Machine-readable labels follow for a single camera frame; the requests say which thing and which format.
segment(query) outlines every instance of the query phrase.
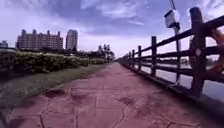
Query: grassy strip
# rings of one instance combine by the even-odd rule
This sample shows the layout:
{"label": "grassy strip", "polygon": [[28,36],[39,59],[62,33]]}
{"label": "grassy strip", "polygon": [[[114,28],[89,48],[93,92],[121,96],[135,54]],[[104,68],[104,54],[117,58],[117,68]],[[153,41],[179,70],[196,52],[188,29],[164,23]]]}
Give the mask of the grassy strip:
{"label": "grassy strip", "polygon": [[0,108],[20,103],[24,99],[54,88],[62,83],[80,79],[105,65],[90,65],[78,69],[66,69],[48,74],[36,74],[11,80],[0,85]]}

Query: building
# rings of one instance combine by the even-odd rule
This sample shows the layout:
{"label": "building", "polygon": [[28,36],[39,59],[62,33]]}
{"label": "building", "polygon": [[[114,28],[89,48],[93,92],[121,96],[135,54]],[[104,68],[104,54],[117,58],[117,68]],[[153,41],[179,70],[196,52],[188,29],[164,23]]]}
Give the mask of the building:
{"label": "building", "polygon": [[27,33],[22,30],[20,36],[18,36],[16,47],[20,50],[41,50],[44,47],[51,49],[63,49],[63,38],[60,37],[60,32],[57,35],[37,33],[33,30],[33,33]]}
{"label": "building", "polygon": [[78,43],[78,32],[76,30],[69,30],[66,37],[66,49],[73,50],[74,48],[77,50]]}
{"label": "building", "polygon": [[3,40],[2,42],[0,42],[0,48],[8,48],[8,43],[6,40]]}

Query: blue sky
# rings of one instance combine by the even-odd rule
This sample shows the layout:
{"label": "blue sky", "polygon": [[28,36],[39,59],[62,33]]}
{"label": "blue sky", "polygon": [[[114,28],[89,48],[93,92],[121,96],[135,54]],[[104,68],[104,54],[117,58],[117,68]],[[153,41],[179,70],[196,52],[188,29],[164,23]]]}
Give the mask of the blue sky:
{"label": "blue sky", "polygon": [[[174,1],[181,14],[181,31],[190,28],[191,7],[200,7],[205,21],[224,12],[223,0]],[[169,0],[0,0],[0,40],[14,46],[21,29],[61,31],[63,37],[68,29],[76,29],[79,50],[96,50],[106,43],[120,57],[138,45],[149,46],[152,35],[158,40],[172,36],[163,18],[169,10]],[[182,49],[188,48],[188,39]],[[173,43],[159,51],[174,49]]]}

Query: shrub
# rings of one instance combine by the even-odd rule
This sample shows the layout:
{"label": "shrub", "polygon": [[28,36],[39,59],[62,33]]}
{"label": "shrub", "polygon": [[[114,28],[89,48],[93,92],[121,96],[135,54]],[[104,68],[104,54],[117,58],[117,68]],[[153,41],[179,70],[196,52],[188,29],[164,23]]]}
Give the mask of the shrub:
{"label": "shrub", "polygon": [[29,52],[0,52],[0,79],[17,74],[48,73],[66,68],[78,68],[89,64],[104,64],[104,59],[66,57],[56,54]]}

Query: path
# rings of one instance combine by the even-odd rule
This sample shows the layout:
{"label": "path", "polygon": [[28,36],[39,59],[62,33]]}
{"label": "path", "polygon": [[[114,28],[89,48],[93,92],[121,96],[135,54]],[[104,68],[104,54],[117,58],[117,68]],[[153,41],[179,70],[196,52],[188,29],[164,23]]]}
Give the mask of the path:
{"label": "path", "polygon": [[11,127],[219,128],[118,63],[87,78],[5,109]]}

